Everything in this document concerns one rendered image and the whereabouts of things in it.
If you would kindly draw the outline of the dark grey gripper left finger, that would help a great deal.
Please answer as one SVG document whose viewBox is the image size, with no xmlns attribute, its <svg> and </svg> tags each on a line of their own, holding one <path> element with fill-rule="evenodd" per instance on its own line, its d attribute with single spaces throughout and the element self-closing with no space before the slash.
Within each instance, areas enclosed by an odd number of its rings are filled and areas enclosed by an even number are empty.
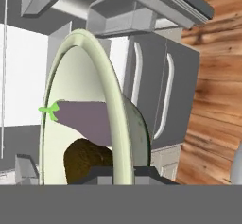
<svg viewBox="0 0 242 224">
<path fill-rule="evenodd" d="M 112 185 L 112 175 L 111 166 L 94 166 L 85 177 L 73 181 L 72 185 Z"/>
</svg>

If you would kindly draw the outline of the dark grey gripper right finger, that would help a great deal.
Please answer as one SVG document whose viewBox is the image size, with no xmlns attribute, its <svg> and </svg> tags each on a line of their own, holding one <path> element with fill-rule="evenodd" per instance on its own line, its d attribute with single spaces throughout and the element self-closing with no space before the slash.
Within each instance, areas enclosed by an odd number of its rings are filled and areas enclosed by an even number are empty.
<svg viewBox="0 0 242 224">
<path fill-rule="evenodd" d="M 134 176 L 136 185 L 177 185 L 176 182 L 160 176 L 154 166 L 137 166 Z"/>
</svg>

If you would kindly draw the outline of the pale green bowl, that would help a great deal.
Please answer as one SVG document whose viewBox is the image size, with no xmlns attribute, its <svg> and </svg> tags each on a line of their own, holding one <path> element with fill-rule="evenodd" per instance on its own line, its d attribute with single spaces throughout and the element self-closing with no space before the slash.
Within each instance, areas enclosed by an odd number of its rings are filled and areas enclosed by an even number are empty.
<svg viewBox="0 0 242 224">
<path fill-rule="evenodd" d="M 137 107 L 126 98 L 100 41 L 85 29 L 72 31 L 61 43 L 46 83 L 43 106 L 55 101 L 105 102 L 110 122 L 113 155 L 112 180 L 134 185 L 134 170 L 150 163 L 147 126 Z M 41 184 L 66 184 L 63 155 L 78 131 L 52 121 L 42 112 L 39 146 Z"/>
</svg>

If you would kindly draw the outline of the dark brown avocado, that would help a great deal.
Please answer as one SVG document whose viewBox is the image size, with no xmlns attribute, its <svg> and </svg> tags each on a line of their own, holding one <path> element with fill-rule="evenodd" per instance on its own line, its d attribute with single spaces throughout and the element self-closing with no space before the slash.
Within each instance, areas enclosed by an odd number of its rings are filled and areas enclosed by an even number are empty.
<svg viewBox="0 0 242 224">
<path fill-rule="evenodd" d="M 87 139 L 77 139 L 64 152 L 63 163 L 68 184 L 86 177 L 94 166 L 112 166 L 112 151 Z"/>
</svg>

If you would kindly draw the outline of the purple eggplant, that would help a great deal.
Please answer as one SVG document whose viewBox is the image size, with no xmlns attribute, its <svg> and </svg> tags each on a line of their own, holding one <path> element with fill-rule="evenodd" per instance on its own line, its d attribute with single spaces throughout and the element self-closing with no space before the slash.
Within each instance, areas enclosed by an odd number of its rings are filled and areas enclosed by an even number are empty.
<svg viewBox="0 0 242 224">
<path fill-rule="evenodd" d="M 83 137 L 99 146 L 111 146 L 110 122 L 105 102 L 55 101 L 40 112 L 59 124 L 78 131 Z"/>
</svg>

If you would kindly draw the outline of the grey fridge door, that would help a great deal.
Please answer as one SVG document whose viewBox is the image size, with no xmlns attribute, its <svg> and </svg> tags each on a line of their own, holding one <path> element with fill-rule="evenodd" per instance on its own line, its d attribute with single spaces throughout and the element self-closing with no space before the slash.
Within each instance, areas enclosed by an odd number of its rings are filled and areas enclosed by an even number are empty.
<svg viewBox="0 0 242 224">
<path fill-rule="evenodd" d="M 152 137 L 163 81 L 166 39 L 155 33 L 129 36 L 124 95 L 130 101 L 136 66 L 135 42 L 140 44 L 143 56 L 143 69 L 136 107 L 145 119 L 149 137 Z"/>
<path fill-rule="evenodd" d="M 184 140 L 197 84 L 199 52 L 180 43 L 168 40 L 167 53 L 172 55 L 175 74 L 164 131 L 158 139 L 152 140 L 152 149 L 180 144 Z M 161 122 L 167 78 L 168 63 L 165 56 L 160 105 L 153 135 L 156 133 Z"/>
</svg>

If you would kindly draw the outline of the pale grey drawer front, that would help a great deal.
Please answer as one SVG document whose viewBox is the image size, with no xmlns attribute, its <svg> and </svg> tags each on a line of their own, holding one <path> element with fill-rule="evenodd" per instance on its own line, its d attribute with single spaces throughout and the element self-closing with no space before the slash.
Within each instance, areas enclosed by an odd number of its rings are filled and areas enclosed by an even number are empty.
<svg viewBox="0 0 242 224">
<path fill-rule="evenodd" d="M 151 151 L 151 166 L 155 166 L 158 173 L 174 181 L 181 154 L 181 144 L 153 149 Z"/>
</svg>

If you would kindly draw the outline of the small grey box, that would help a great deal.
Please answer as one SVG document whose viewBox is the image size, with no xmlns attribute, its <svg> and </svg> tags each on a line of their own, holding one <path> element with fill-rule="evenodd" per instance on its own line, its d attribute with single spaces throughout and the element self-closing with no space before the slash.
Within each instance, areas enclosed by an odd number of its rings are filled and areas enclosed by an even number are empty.
<svg viewBox="0 0 242 224">
<path fill-rule="evenodd" d="M 30 155 L 15 155 L 15 183 L 17 185 L 39 184 L 39 171 Z"/>
</svg>

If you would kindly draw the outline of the white rounded object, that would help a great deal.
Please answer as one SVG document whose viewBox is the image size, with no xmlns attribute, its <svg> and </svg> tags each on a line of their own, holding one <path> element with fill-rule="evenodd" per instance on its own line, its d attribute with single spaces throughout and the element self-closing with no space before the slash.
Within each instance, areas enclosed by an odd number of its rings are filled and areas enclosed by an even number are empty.
<svg viewBox="0 0 242 224">
<path fill-rule="evenodd" d="M 231 183 L 233 185 L 242 185 L 242 145 L 234 154 L 231 168 Z"/>
</svg>

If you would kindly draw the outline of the grey long slab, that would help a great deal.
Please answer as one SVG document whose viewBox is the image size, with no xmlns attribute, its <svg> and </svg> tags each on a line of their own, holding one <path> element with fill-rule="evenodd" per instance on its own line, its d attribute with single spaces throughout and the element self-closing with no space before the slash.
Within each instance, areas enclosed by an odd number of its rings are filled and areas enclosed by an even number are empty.
<svg viewBox="0 0 242 224">
<path fill-rule="evenodd" d="M 204 24 L 214 17 L 214 8 L 205 0 L 135 0 L 162 18 L 184 28 Z"/>
</svg>

